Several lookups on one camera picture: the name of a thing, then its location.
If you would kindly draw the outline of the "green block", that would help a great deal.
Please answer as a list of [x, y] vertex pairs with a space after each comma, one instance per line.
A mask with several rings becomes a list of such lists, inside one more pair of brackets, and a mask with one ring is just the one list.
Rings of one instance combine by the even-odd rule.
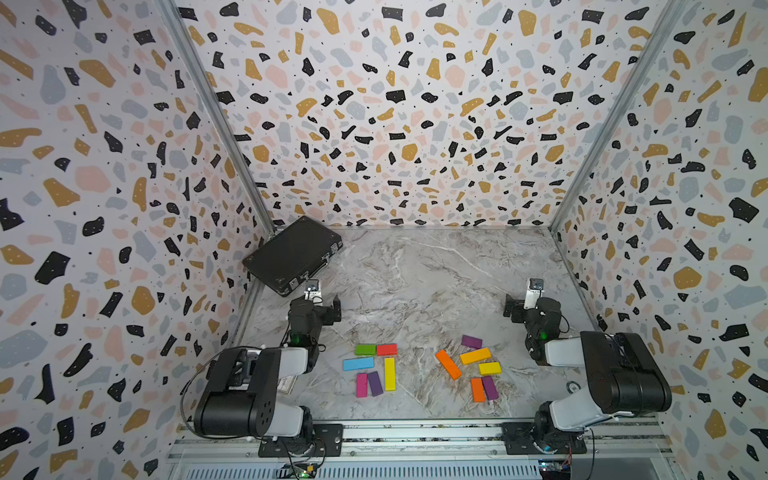
[[357, 344], [354, 349], [356, 356], [376, 356], [377, 345], [376, 344]]

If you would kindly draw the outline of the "red block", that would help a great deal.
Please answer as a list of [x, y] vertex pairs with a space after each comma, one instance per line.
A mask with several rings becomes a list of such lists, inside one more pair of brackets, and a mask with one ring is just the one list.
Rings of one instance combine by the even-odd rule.
[[380, 344], [376, 346], [377, 356], [396, 356], [398, 347], [396, 344]]

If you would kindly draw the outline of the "yellow long block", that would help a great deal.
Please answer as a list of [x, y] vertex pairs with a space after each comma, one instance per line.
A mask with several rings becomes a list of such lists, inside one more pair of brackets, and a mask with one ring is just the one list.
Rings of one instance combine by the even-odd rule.
[[385, 390], [396, 390], [396, 361], [393, 357], [386, 357], [384, 359], [384, 377], [385, 377]]

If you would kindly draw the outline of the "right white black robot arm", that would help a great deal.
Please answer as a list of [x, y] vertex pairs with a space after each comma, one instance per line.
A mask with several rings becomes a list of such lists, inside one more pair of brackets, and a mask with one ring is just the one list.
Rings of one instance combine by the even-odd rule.
[[531, 449], [581, 454], [586, 451], [583, 435], [588, 428], [670, 408], [671, 387], [639, 335], [582, 331], [565, 338], [561, 304], [532, 294], [528, 291], [524, 300], [507, 296], [503, 315], [525, 326], [524, 345], [537, 365], [583, 368], [587, 386], [542, 403], [527, 430], [520, 422], [504, 423], [509, 454]]

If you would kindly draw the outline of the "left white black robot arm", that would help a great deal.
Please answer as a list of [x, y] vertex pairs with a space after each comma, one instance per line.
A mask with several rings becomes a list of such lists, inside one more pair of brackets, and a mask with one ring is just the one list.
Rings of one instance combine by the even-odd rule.
[[324, 349], [322, 328], [341, 320], [341, 302], [329, 306], [299, 297], [291, 301], [285, 340], [278, 347], [238, 346], [224, 350], [206, 374], [207, 384], [192, 415], [196, 435], [212, 440], [254, 437], [266, 441], [259, 454], [337, 456], [329, 448], [343, 426], [317, 427], [305, 406], [278, 398], [279, 383], [312, 372]]

